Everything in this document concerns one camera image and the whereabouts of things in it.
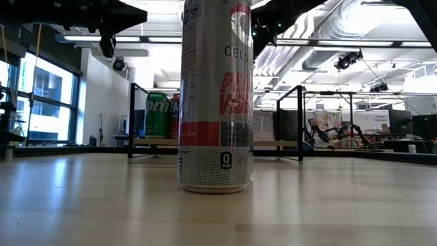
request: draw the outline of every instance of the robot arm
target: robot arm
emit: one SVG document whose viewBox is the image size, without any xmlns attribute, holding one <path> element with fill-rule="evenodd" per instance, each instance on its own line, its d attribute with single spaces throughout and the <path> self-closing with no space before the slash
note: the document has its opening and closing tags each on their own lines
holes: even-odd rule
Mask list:
<svg viewBox="0 0 437 246">
<path fill-rule="evenodd" d="M 312 10 L 325 1 L 272 0 L 266 5 L 252 10 L 254 57 L 257 57 L 269 43 L 276 46 L 276 38 L 279 34 L 294 25 L 301 14 Z M 437 1 L 383 0 L 383 2 L 407 8 L 437 52 Z"/>
</svg>

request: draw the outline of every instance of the table surface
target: table surface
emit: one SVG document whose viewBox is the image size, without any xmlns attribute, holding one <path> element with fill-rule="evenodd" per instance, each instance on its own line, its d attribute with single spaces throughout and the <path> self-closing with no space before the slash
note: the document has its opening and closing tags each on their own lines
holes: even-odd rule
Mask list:
<svg viewBox="0 0 437 246">
<path fill-rule="evenodd" d="M 241 193 L 178 188 L 176 156 L 0 163 L 0 245 L 437 245 L 437 169 L 255 158 Z"/>
</svg>

